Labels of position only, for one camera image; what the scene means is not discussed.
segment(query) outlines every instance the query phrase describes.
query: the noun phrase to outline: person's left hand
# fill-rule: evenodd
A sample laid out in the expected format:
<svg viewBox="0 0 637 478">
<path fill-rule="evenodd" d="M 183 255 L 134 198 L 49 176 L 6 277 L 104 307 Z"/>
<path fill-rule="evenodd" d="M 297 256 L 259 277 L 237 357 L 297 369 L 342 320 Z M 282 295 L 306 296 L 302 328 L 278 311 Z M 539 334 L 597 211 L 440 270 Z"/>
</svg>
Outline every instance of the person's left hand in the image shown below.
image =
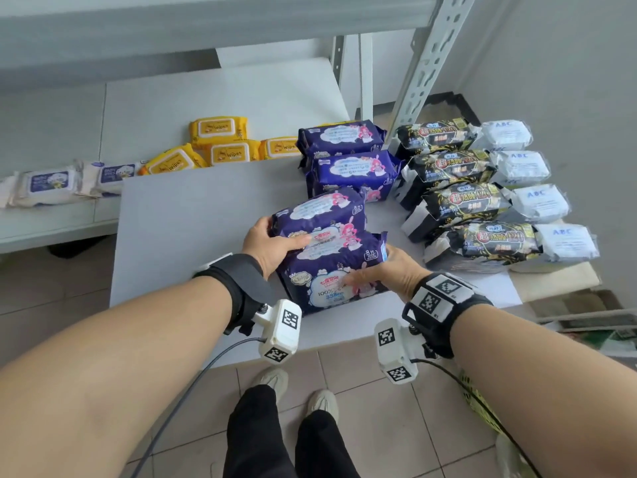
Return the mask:
<svg viewBox="0 0 637 478">
<path fill-rule="evenodd" d="M 243 240 L 242 253 L 253 257 L 263 271 L 263 278 L 268 277 L 280 265 L 287 252 L 305 248 L 312 237 L 309 234 L 286 238 L 275 236 L 271 238 L 267 234 L 267 229 L 272 223 L 272 218 L 263 216 L 254 224 Z"/>
</svg>

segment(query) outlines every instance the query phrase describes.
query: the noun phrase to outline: qr code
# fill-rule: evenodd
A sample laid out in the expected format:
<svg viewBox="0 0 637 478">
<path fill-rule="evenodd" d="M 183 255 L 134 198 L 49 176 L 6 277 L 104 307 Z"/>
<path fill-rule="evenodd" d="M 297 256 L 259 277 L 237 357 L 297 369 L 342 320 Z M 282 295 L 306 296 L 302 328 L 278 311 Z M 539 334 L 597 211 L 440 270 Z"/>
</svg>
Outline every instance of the qr code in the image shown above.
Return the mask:
<svg viewBox="0 0 637 478">
<path fill-rule="evenodd" d="M 422 299 L 422 302 L 420 302 L 420 305 L 418 306 L 421 309 L 423 309 L 426 313 L 433 314 L 441 300 L 442 298 L 436 297 L 433 293 L 428 292 L 425 298 Z"/>
<path fill-rule="evenodd" d="M 273 347 L 265 354 L 265 357 L 267 357 L 268 359 L 272 359 L 275 362 L 281 362 L 287 356 L 288 353 L 283 352 L 281 349 L 277 349 L 276 347 Z"/>
<path fill-rule="evenodd" d="M 396 369 L 391 369 L 390 371 L 387 371 L 387 373 L 389 374 L 389 377 L 394 380 L 394 382 L 398 382 L 399 380 L 404 380 L 411 377 L 411 374 L 409 374 L 409 371 L 405 369 L 404 366 L 397 367 Z"/>
<path fill-rule="evenodd" d="M 438 285 L 436 285 L 436 288 L 440 290 L 441 292 L 444 292 L 447 295 L 449 295 L 455 292 L 457 289 L 459 289 L 460 285 L 454 282 L 453 280 L 447 279 L 445 281 L 441 281 Z"/>
<path fill-rule="evenodd" d="M 396 340 L 394 336 L 394 329 L 389 328 L 387 330 L 380 331 L 378 333 L 378 346 L 385 344 L 391 344 Z"/>
<path fill-rule="evenodd" d="M 283 311 L 283 319 L 281 320 L 285 325 L 296 330 L 299 324 L 299 316 L 295 313 L 291 313 L 289 310 Z"/>
</svg>

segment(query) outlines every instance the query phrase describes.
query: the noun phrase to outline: hand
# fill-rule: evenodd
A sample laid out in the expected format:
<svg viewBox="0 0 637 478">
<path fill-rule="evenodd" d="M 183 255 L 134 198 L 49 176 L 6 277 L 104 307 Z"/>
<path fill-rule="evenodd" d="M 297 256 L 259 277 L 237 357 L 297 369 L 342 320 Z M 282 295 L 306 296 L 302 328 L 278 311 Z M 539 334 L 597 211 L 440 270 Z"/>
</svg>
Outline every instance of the hand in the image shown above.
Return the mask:
<svg viewBox="0 0 637 478">
<path fill-rule="evenodd" d="M 408 302 L 413 297 L 413 291 L 418 282 L 430 274 L 429 270 L 418 265 L 407 253 L 387 245 L 386 261 L 345 275 L 343 283 L 358 286 L 380 281 L 388 289 L 397 293 L 403 302 Z"/>
<path fill-rule="evenodd" d="M 242 253 L 252 256 L 263 271 L 263 278 L 268 279 L 272 272 L 276 270 L 287 252 L 305 248 L 312 240 L 309 234 L 286 238 L 275 236 L 271 238 L 267 234 L 267 229 L 272 223 L 269 216 L 263 216 L 254 224 L 243 240 Z"/>
</svg>

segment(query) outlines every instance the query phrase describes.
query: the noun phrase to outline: purple sanitary pad package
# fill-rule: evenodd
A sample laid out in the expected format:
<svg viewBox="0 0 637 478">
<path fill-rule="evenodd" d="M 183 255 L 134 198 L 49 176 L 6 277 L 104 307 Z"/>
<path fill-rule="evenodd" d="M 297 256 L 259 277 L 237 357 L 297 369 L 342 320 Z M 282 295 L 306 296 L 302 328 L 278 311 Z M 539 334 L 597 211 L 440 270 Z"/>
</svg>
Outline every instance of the purple sanitary pad package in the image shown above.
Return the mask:
<svg viewBox="0 0 637 478">
<path fill-rule="evenodd" d="M 312 233 L 336 224 L 343 234 L 365 229 L 362 195 L 353 188 L 342 187 L 282 209 L 272 215 L 272 236 L 296 236 Z"/>
<path fill-rule="evenodd" d="M 387 233 L 343 232 L 342 224 L 312 232 L 305 249 L 291 252 L 276 270 L 288 295 L 304 314 L 360 300 L 387 289 L 380 283 L 343 285 L 345 275 L 387 259 Z"/>
<path fill-rule="evenodd" d="M 385 200 L 399 175 L 400 165 L 401 160 L 387 151 L 315 159 L 308 173 L 308 196 L 351 186 L 361 191 L 366 202 Z"/>
<path fill-rule="evenodd" d="M 384 135 L 371 120 L 355 120 L 332 125 L 299 129 L 296 146 L 303 153 L 301 167 L 311 169 L 312 159 L 378 152 L 383 146 Z"/>
</svg>

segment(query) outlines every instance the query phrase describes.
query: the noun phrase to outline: person's left arm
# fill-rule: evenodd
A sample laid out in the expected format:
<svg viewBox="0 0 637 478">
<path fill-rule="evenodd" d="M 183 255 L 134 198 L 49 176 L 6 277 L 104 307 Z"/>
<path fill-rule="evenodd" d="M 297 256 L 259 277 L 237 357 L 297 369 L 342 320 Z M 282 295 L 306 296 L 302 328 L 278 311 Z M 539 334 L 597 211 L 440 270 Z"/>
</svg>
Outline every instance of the person's left arm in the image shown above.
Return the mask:
<svg viewBox="0 0 637 478">
<path fill-rule="evenodd" d="M 308 236 L 254 225 L 243 253 L 267 278 Z M 0 476 L 119 476 L 226 329 L 232 299 L 212 277 L 137 297 L 65 329 L 0 369 Z"/>
</svg>

